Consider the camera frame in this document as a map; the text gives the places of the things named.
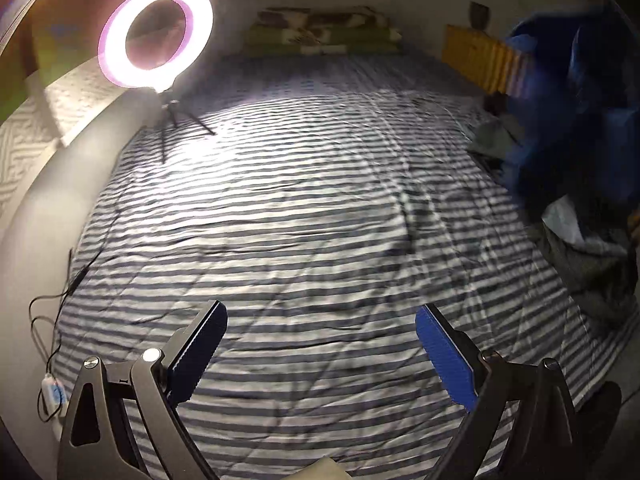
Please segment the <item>grey dark clothes pile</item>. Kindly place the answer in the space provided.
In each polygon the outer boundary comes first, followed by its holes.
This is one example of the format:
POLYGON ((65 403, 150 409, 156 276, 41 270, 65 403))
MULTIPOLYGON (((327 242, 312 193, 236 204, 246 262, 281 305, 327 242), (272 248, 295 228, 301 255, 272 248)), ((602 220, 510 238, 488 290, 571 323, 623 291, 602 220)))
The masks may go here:
MULTIPOLYGON (((501 185, 514 173, 509 156, 524 144, 522 129, 509 115, 481 122, 466 150, 501 185)), ((518 218, 527 236, 558 272, 590 330, 608 333, 622 326, 638 308, 636 248, 621 230, 590 232, 579 223, 574 203, 563 196, 535 218, 522 204, 518 218)))

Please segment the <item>dark vase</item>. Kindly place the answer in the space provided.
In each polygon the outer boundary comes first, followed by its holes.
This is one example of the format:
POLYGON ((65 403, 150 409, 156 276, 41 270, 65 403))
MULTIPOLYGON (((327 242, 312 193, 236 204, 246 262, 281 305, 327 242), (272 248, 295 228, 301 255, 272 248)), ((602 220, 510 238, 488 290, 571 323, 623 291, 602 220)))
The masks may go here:
POLYGON ((472 29, 484 32, 490 22, 491 10, 489 6, 471 1, 469 4, 469 21, 472 29))

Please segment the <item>blue shorts garment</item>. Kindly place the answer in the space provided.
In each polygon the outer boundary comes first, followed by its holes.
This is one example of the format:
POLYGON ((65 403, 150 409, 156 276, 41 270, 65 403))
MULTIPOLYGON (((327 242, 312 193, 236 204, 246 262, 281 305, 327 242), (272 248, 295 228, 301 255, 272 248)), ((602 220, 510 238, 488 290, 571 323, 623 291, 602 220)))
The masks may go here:
POLYGON ((639 205, 638 35, 602 6, 535 15, 508 44, 530 63, 510 105, 525 136, 509 155, 508 190, 533 219, 563 196, 625 219, 639 205))

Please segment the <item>white power strip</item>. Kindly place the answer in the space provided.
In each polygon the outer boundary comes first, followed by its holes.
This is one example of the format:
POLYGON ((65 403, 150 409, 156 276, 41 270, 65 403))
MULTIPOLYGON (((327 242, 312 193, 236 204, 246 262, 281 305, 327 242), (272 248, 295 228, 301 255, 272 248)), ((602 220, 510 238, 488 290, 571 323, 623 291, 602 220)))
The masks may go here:
POLYGON ((41 395, 47 418, 66 415, 68 400, 64 385, 58 378, 50 373, 45 374, 41 382, 41 395))

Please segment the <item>yellow wooden slatted headboard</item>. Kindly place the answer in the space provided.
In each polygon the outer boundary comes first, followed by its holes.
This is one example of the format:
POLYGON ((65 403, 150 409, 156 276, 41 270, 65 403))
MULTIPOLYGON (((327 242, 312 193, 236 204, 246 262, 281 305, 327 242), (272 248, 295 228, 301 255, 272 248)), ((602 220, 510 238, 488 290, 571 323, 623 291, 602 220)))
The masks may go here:
POLYGON ((447 25, 442 62, 487 94, 520 96, 525 87, 525 55, 480 30, 447 25))

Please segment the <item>green patterned pillow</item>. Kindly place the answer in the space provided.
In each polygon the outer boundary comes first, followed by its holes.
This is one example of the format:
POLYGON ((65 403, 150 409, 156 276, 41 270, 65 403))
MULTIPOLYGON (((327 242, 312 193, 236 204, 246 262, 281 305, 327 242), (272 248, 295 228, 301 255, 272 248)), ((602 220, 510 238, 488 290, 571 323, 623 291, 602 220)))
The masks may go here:
POLYGON ((370 6, 267 8, 247 29, 244 50, 254 56, 397 54, 402 35, 370 6))

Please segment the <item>black mini tripod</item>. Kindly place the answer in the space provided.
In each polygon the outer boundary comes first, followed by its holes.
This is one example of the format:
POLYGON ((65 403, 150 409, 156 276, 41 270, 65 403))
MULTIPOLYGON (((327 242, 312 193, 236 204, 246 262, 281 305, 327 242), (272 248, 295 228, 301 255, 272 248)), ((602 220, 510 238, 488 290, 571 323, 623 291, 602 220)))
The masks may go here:
POLYGON ((160 108, 163 112, 163 119, 160 121, 160 162, 162 164, 164 164, 167 159, 167 128, 171 126, 174 130, 177 130, 179 125, 178 117, 180 115, 186 116, 191 122, 195 122, 212 136, 216 134, 201 118, 195 116, 190 110, 187 110, 181 102, 175 98, 174 92, 172 92, 171 89, 160 92, 158 96, 160 97, 160 108))

